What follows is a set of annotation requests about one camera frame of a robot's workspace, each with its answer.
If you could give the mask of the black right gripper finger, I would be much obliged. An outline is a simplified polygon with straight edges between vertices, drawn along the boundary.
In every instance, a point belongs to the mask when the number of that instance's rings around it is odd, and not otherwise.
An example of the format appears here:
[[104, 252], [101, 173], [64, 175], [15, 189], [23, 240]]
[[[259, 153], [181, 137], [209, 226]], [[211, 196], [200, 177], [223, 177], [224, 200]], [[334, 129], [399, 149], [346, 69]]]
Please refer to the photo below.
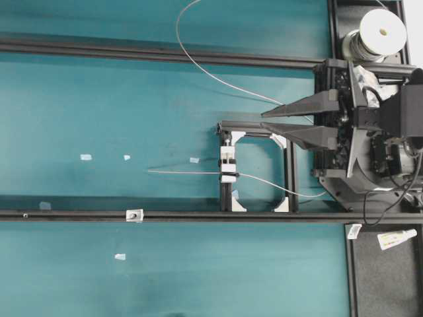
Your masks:
[[272, 110], [261, 113], [262, 118], [278, 118], [287, 116], [306, 116], [324, 112], [338, 111], [338, 91], [324, 90], [292, 102], [277, 106]]
[[338, 146], [338, 129], [321, 125], [299, 125], [287, 123], [261, 122], [261, 128], [285, 137], [304, 150], [336, 150]]

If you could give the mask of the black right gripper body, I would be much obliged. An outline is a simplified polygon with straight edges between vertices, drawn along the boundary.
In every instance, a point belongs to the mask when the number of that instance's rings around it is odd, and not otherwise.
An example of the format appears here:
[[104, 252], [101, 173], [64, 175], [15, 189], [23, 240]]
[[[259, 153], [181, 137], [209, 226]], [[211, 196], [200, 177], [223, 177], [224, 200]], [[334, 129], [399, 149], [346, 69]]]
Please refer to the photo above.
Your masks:
[[367, 106], [367, 100], [354, 74], [354, 64], [340, 59], [327, 59], [316, 66], [315, 92], [327, 92], [335, 109], [314, 116], [314, 124], [324, 127], [328, 147], [313, 155], [312, 175], [326, 178], [365, 177], [359, 154], [365, 145], [367, 131], [358, 129], [356, 114]]

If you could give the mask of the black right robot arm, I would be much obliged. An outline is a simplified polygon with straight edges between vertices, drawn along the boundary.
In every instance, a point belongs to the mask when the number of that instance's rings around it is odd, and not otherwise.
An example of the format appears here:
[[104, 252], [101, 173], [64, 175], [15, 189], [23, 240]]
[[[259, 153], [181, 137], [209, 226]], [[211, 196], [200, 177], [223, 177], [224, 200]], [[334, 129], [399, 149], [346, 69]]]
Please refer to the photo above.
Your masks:
[[312, 173], [347, 211], [422, 210], [422, 70], [392, 92], [350, 61], [316, 66], [315, 92], [262, 113], [261, 126], [313, 151]]

